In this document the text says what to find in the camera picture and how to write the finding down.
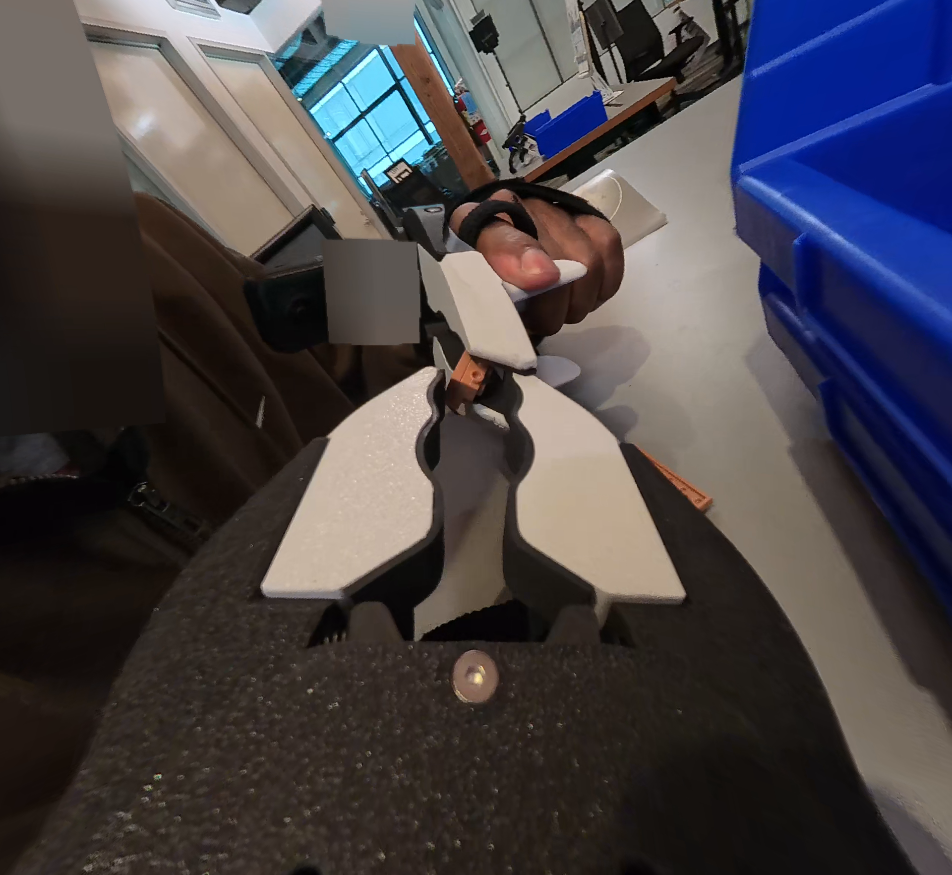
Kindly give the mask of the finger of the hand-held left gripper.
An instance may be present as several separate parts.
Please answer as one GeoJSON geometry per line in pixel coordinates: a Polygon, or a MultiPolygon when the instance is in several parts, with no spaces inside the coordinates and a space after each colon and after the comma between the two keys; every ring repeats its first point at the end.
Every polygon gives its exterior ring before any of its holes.
{"type": "MultiPolygon", "coordinates": [[[[535,374],[549,386],[560,389],[575,381],[581,369],[574,361],[561,356],[539,356],[535,374]]],[[[479,418],[495,429],[506,432],[508,423],[498,398],[503,378],[497,371],[490,373],[482,392],[472,404],[472,417],[479,418]]]]}
{"type": "Polygon", "coordinates": [[[537,355],[503,282],[481,253],[441,259],[418,248],[427,303],[445,318],[466,352],[505,369],[536,369],[537,355]]]}

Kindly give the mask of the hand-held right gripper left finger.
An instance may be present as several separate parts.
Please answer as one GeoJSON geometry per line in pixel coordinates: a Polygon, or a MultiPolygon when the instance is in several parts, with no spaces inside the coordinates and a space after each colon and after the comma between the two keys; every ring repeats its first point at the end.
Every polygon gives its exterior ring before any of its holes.
{"type": "Polygon", "coordinates": [[[422,442],[443,382],[424,368],[333,429],[261,582],[265,597],[351,597],[423,542],[436,505],[422,442]]]}

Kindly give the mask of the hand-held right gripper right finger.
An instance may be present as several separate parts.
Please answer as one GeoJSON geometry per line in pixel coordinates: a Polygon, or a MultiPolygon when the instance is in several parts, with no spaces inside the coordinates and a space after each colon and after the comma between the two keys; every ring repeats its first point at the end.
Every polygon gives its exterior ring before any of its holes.
{"type": "Polygon", "coordinates": [[[616,437],[534,374],[506,374],[502,410],[512,595],[548,623],[565,607],[603,624],[616,605],[681,605],[684,584],[616,437]]]}

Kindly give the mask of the small brown square brick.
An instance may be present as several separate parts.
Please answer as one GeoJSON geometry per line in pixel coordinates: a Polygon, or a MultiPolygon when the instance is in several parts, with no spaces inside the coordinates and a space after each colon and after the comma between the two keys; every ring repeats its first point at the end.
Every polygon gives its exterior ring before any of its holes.
{"type": "Polygon", "coordinates": [[[447,408],[457,415],[465,415],[480,398],[491,373],[491,363],[463,352],[446,384],[447,408]]]}

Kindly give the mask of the blue plastic bin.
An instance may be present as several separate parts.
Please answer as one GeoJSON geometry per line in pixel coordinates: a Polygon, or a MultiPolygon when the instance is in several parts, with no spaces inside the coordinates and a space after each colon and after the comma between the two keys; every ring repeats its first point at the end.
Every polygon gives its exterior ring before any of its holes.
{"type": "Polygon", "coordinates": [[[754,0],[731,186],[770,337],[950,611],[951,0],[754,0]]]}

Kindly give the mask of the person's left hand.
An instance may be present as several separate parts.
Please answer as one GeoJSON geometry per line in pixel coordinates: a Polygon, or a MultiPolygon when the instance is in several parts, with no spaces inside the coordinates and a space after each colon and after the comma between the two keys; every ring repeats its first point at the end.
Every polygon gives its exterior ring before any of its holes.
{"type": "Polygon", "coordinates": [[[475,244],[502,280],[538,292],[521,314],[530,336],[554,335],[615,295],[624,279],[625,256],[622,238],[609,221],[536,198],[523,200],[507,190],[493,199],[521,204],[538,234],[526,234],[502,214],[488,222],[475,244]]]}

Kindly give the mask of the grey board on stand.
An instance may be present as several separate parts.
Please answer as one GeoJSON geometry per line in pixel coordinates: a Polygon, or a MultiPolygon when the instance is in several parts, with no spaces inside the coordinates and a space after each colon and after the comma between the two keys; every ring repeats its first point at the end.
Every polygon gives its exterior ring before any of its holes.
{"type": "Polygon", "coordinates": [[[251,254],[251,259],[270,271],[323,265],[326,241],[340,238],[327,210],[311,205],[251,254]]]}

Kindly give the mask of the flat brown board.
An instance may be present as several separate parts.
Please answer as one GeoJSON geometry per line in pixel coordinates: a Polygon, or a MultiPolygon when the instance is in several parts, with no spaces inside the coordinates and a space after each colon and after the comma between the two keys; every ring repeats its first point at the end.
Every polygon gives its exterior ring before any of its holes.
{"type": "Polygon", "coordinates": [[[655,466],[660,474],[673,485],[674,488],[677,488],[684,495],[684,497],[696,507],[698,511],[702,513],[708,512],[713,504],[713,499],[710,495],[702,491],[700,488],[692,485],[677,472],[656,460],[649,453],[641,449],[639,449],[639,451],[649,460],[651,464],[655,466]]]}

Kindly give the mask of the wooden column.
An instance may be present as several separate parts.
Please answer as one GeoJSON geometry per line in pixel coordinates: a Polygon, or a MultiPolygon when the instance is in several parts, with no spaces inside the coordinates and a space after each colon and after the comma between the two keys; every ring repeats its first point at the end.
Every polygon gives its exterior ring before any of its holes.
{"type": "Polygon", "coordinates": [[[473,142],[421,38],[416,36],[412,45],[396,45],[391,51],[432,120],[464,184],[475,189],[493,183],[496,176],[473,142]]]}

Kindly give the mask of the long wooden desk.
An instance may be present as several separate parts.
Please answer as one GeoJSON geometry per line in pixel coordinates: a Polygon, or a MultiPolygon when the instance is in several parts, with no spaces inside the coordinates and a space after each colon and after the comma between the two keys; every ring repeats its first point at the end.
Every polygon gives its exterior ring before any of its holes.
{"type": "Polygon", "coordinates": [[[552,158],[534,163],[522,177],[530,182],[541,182],[561,174],[574,177],[592,167],[596,163],[593,160],[595,153],[633,131],[636,122],[651,121],[656,124],[658,121],[653,117],[651,109],[656,109],[660,100],[672,95],[678,83],[676,77],[669,76],[623,84],[621,102],[618,106],[606,107],[607,120],[604,123],[566,146],[552,158]]]}

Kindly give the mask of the black studio light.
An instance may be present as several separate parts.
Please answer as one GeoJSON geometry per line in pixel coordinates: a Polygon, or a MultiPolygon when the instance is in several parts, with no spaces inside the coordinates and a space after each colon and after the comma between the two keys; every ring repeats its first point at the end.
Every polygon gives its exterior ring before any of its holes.
{"type": "Polygon", "coordinates": [[[471,18],[470,41],[478,53],[491,56],[495,60],[499,71],[503,75],[506,87],[511,94],[512,100],[519,112],[519,119],[524,121],[526,119],[525,111],[523,107],[521,107],[518,98],[516,97],[515,90],[509,82],[506,70],[504,69],[497,52],[499,47],[499,33],[492,16],[489,13],[479,10],[471,18]]]}

